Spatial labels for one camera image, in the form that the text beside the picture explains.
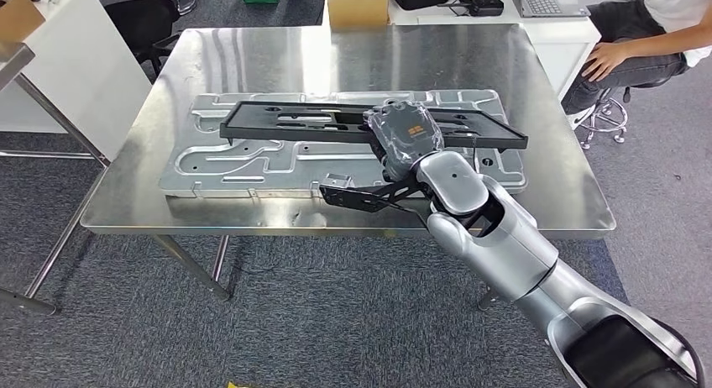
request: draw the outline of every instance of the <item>black plastic tray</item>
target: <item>black plastic tray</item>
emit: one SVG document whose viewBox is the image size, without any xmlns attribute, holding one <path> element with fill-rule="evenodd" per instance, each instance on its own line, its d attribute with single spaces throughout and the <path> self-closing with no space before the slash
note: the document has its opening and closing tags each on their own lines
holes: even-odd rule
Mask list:
<svg viewBox="0 0 712 388">
<path fill-rule="evenodd" d="M 239 102 L 220 124 L 228 139 L 363 143 L 373 140 L 364 125 L 369 105 L 301 102 Z M 483 111 L 428 108 L 446 147 L 526 149 L 528 137 Z"/>
</svg>

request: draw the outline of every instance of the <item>cardboard box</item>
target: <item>cardboard box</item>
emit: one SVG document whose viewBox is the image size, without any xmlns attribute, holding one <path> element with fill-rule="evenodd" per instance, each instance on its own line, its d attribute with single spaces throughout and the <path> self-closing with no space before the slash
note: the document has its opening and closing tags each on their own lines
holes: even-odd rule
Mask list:
<svg viewBox="0 0 712 388">
<path fill-rule="evenodd" d="M 388 25 L 388 0 L 327 0 L 333 29 Z"/>
<path fill-rule="evenodd" d="M 0 41 L 23 42 L 44 22 L 32 1 L 7 0 L 0 6 Z"/>
</svg>

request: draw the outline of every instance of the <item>gray object in plastic bag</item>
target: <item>gray object in plastic bag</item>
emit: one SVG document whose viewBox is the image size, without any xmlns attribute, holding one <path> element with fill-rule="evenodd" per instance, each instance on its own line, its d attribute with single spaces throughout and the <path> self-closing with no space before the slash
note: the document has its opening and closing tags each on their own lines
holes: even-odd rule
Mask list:
<svg viewBox="0 0 712 388">
<path fill-rule="evenodd" d="M 405 179 L 418 160 L 445 147 L 440 128 L 420 102 L 375 107 L 364 113 L 364 120 L 385 152 L 381 164 L 387 181 Z"/>
</svg>

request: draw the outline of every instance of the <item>stool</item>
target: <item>stool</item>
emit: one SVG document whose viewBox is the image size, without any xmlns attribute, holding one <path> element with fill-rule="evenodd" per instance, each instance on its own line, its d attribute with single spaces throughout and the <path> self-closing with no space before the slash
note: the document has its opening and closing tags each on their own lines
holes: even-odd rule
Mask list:
<svg viewBox="0 0 712 388">
<path fill-rule="evenodd" d="M 670 80 L 670 77 L 651 81 L 650 83 L 639 84 L 633 86 L 633 88 L 653 88 L 662 86 Z M 581 142 L 581 148 L 588 150 L 591 148 L 591 140 L 593 140 L 594 135 L 597 133 L 610 134 L 617 132 L 618 134 L 613 136 L 613 140 L 617 143 L 624 143 L 626 141 L 626 125 L 628 124 L 628 112 L 623 107 L 623 104 L 616 101 L 613 98 L 614 88 L 607 88 L 601 93 L 596 105 L 594 106 L 594 111 L 583 120 L 579 125 L 589 131 L 586 139 Z M 623 93 L 623 102 L 631 101 L 631 88 L 626 87 L 626 91 Z M 617 120 L 611 117 L 613 109 L 620 112 L 623 119 Z"/>
</svg>

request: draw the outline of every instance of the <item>black cable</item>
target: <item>black cable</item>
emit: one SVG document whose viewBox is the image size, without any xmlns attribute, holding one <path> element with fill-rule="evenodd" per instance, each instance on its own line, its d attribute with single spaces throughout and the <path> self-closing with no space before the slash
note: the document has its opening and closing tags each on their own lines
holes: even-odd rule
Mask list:
<svg viewBox="0 0 712 388">
<path fill-rule="evenodd" d="M 260 270 L 246 270 L 246 269 L 243 269 L 237 265 L 233 265 L 233 268 L 246 274 L 246 275 L 263 275 L 265 273 L 268 273 L 268 272 L 271 272 L 271 271 L 277 269 L 277 266 L 279 266 L 279 264 L 274 265 L 271 268 L 260 269 Z"/>
<path fill-rule="evenodd" d="M 671 327 L 670 325 L 667 325 L 666 323 L 658 319 L 653 318 L 652 320 L 657 322 L 657 324 L 660 325 L 663 329 L 670 332 L 670 334 L 672 334 L 677 340 L 680 341 L 680 343 L 683 344 L 685 350 L 690 353 L 690 357 L 692 358 L 692 362 L 694 364 L 694 373 L 697 377 L 697 387 L 704 388 L 704 371 L 702 368 L 702 361 L 700 361 L 697 352 L 694 351 L 692 344 L 690 344 L 690 342 L 675 328 Z"/>
</svg>

